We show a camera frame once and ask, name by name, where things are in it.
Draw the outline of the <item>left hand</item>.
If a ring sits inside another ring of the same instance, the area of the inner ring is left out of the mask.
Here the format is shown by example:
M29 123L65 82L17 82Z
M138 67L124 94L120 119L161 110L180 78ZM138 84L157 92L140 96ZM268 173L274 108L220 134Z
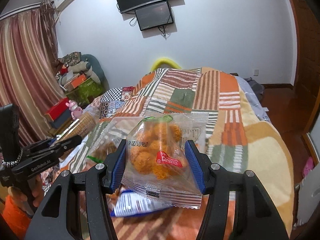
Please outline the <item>left hand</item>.
M8 188L8 194L11 197L12 202L23 211L26 211L29 199L25 193L30 194L30 192L32 192L34 207L38 207L44 198L41 175L38 174L32 181L34 182L32 187L26 183L26 187L11 186Z

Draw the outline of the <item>orange sleeve forearm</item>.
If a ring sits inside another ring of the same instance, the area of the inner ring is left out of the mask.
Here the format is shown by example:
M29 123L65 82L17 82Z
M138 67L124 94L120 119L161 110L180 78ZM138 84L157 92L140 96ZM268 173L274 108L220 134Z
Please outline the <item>orange sleeve forearm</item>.
M14 203L10 195L7 195L5 199L5 208L2 215L17 238L24 239L31 218Z

